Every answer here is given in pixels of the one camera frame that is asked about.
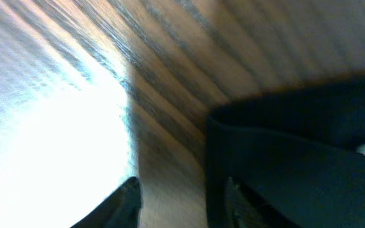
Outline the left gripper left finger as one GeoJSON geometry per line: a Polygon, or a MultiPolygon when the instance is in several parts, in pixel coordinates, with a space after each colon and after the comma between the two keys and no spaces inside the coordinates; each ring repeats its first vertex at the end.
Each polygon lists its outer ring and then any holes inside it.
{"type": "Polygon", "coordinates": [[[141,207],[139,179],[130,177],[72,228],[137,228],[141,207]]]}

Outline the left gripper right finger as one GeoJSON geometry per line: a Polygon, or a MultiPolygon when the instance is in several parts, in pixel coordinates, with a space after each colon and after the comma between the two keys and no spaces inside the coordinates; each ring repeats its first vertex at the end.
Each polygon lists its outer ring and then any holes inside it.
{"type": "Polygon", "coordinates": [[[245,183],[232,177],[226,182],[224,204],[230,228],[299,228],[245,183]]]}

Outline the black polo shirt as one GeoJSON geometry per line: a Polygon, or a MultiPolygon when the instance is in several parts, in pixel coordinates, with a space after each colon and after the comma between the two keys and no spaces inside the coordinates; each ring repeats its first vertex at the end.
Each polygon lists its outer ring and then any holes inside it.
{"type": "Polygon", "coordinates": [[[209,227],[228,227],[229,177],[299,227],[365,227],[365,73],[211,111],[205,141],[209,227]]]}

